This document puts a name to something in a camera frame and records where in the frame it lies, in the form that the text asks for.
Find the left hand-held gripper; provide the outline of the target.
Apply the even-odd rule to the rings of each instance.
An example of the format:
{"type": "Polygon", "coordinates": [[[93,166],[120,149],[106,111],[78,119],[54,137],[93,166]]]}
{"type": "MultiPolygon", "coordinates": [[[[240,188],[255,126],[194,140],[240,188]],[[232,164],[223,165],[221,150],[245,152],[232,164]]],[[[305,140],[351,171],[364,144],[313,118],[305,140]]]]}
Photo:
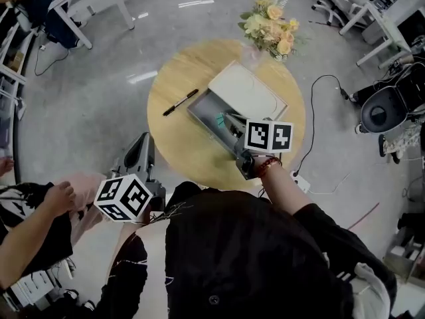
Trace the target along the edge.
{"type": "Polygon", "coordinates": [[[152,178],[155,165],[155,143],[144,132],[129,145],[124,164],[112,168],[110,178],[101,182],[94,205],[114,222],[137,223],[143,212],[165,209],[166,191],[152,178]]]}

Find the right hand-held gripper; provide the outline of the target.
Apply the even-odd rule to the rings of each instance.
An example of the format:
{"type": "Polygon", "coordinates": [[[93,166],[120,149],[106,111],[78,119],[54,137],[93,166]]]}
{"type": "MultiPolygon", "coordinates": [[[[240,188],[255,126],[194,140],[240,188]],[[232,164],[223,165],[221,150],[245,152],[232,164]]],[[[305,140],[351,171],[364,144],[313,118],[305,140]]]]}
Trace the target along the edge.
{"type": "Polygon", "coordinates": [[[270,119],[249,120],[239,114],[226,113],[224,123],[230,134],[236,138],[234,154],[236,166],[246,180],[254,179],[255,159],[276,158],[292,150],[294,125],[270,119]]]}

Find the grey drawer box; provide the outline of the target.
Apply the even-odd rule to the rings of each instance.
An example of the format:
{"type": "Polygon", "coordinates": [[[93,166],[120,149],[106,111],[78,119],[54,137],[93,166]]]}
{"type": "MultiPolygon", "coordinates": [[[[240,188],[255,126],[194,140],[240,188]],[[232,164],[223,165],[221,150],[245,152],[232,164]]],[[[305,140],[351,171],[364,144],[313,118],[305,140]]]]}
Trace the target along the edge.
{"type": "Polygon", "coordinates": [[[288,109],[284,99],[237,61],[232,61],[208,84],[187,110],[226,150],[234,154],[236,138],[218,128],[216,115],[239,114],[246,119],[278,121],[288,109]]]}

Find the black marker pen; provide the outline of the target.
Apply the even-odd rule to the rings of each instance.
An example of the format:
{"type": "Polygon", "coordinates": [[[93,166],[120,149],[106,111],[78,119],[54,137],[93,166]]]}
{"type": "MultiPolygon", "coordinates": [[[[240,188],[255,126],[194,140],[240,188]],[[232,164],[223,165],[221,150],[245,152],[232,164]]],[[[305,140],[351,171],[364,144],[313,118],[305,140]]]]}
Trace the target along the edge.
{"type": "Polygon", "coordinates": [[[180,106],[182,103],[184,103],[186,100],[193,97],[196,93],[198,93],[198,89],[192,90],[190,93],[188,93],[185,97],[183,97],[180,101],[176,102],[174,105],[172,105],[170,108],[168,108],[166,111],[164,111],[163,116],[168,116],[170,113],[172,113],[178,106],[180,106]]]}

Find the person's right forearm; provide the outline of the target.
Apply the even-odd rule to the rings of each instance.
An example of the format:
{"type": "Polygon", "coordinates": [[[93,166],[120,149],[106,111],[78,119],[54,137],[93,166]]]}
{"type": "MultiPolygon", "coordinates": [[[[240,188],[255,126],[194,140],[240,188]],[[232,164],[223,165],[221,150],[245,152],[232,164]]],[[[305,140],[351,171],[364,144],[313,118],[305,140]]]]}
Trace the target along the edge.
{"type": "Polygon", "coordinates": [[[290,177],[290,174],[278,163],[271,165],[263,173],[261,180],[273,205],[290,215],[313,203],[290,177]]]}

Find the person's left forearm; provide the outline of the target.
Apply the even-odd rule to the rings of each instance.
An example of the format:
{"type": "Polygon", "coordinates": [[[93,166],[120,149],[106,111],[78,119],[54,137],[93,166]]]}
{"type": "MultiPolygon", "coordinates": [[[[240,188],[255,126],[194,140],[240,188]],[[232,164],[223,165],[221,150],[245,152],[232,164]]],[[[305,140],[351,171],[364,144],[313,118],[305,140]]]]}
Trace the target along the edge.
{"type": "Polygon", "coordinates": [[[141,237],[137,234],[137,231],[141,228],[140,224],[124,223],[114,253],[112,266],[116,266],[122,261],[130,261],[132,263],[146,261],[147,252],[141,237]]]}

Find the white storage shelf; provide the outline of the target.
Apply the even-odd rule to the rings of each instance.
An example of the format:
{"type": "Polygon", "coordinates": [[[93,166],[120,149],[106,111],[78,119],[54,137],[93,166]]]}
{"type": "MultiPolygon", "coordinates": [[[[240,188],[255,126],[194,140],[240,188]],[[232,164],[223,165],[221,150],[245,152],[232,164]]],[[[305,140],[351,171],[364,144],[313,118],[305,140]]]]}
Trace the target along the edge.
{"type": "Polygon", "coordinates": [[[35,37],[32,29],[23,28],[22,16],[10,2],[0,6],[0,158],[15,161],[3,177],[10,184],[19,179],[18,125],[27,109],[21,94],[28,82],[25,71],[35,37]]]}

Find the pink cloth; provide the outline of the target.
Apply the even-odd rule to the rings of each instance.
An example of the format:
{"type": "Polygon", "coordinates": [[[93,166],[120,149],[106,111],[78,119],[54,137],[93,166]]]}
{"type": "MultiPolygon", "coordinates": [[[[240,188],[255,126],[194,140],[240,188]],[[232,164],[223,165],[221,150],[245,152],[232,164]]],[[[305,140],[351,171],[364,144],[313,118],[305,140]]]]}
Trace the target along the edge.
{"type": "Polygon", "coordinates": [[[54,182],[57,185],[68,181],[76,194],[75,208],[68,216],[71,224],[70,242],[73,247],[86,231],[105,219],[100,210],[94,206],[98,188],[105,179],[106,176],[101,173],[77,172],[54,182]]]}

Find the round wooden table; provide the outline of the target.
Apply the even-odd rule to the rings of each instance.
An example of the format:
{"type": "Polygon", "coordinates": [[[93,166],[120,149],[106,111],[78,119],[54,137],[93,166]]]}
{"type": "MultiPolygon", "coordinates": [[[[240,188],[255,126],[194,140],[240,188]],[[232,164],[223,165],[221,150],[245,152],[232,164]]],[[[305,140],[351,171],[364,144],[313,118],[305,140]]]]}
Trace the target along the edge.
{"type": "MultiPolygon", "coordinates": [[[[232,61],[241,59],[242,53],[242,43],[237,40],[195,43],[163,65],[149,92],[147,120],[159,153],[171,169],[206,187],[232,190],[260,184],[258,179],[244,179],[234,155],[187,110],[207,90],[209,82],[232,61]],[[194,89],[199,92],[170,115],[163,116],[164,111],[194,89]]],[[[254,74],[288,104],[280,119],[294,125],[292,150],[282,154],[282,164],[289,169],[294,165],[305,135],[305,103],[301,90],[286,66],[269,55],[260,58],[254,74]]]]}

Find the white power strip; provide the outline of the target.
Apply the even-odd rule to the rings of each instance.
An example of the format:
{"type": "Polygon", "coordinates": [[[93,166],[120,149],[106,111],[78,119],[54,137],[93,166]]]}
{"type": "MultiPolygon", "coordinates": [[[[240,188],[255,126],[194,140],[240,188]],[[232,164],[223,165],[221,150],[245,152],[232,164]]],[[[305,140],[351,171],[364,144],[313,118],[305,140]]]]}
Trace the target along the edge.
{"type": "Polygon", "coordinates": [[[297,171],[291,171],[290,175],[293,181],[298,185],[298,187],[304,193],[308,193],[308,191],[310,190],[311,184],[306,179],[304,179],[297,171]]]}

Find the yellow flower bouquet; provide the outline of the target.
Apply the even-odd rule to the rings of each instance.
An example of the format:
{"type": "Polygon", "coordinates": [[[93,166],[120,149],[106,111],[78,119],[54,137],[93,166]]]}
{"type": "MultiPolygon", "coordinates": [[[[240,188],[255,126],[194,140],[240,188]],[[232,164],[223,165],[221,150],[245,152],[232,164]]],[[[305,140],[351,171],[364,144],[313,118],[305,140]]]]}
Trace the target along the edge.
{"type": "Polygon", "coordinates": [[[285,18],[288,0],[254,0],[253,7],[240,15],[238,27],[254,48],[284,62],[305,46],[310,38],[299,32],[295,18],[285,18]]]}

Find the person's black clothed torso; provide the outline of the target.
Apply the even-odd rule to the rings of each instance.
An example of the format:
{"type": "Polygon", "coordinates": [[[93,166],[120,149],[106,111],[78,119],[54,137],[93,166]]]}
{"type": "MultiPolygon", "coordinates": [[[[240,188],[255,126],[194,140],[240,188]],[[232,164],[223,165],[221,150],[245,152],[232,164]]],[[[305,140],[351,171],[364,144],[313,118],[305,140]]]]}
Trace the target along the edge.
{"type": "Polygon", "coordinates": [[[353,319],[355,265],[381,262],[314,203],[189,182],[137,234],[146,261],[111,267],[93,319],[353,319]]]}

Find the round grey black chair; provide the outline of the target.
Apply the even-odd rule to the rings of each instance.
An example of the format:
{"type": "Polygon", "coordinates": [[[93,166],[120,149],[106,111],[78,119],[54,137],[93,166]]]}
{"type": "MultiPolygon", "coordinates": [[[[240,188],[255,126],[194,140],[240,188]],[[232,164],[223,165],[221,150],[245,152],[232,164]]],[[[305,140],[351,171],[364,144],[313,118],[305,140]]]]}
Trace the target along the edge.
{"type": "Polygon", "coordinates": [[[401,125],[408,110],[402,96],[393,86],[375,92],[361,108],[361,131],[383,134],[401,125]]]}

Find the red floor strip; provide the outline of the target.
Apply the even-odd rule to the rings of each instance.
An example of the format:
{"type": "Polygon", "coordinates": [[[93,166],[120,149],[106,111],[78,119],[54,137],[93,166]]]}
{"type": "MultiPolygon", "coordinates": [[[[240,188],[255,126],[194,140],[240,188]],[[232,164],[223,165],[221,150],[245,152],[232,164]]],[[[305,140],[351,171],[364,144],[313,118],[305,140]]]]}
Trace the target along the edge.
{"type": "Polygon", "coordinates": [[[361,218],[359,218],[357,221],[355,221],[352,225],[350,225],[347,230],[353,229],[355,226],[357,226],[359,223],[361,223],[364,219],[366,219],[378,206],[380,205],[380,202],[376,203],[370,210],[368,210],[361,218]]]}

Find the person's grey hood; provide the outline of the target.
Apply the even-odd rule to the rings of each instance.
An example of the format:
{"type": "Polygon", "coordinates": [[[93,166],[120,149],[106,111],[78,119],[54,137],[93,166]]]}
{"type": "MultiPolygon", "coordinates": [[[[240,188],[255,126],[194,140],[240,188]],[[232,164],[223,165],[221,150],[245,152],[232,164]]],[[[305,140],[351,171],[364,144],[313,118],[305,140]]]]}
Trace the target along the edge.
{"type": "Polygon", "coordinates": [[[358,262],[354,268],[353,319],[390,319],[397,283],[394,274],[383,263],[376,265],[358,262]]]}

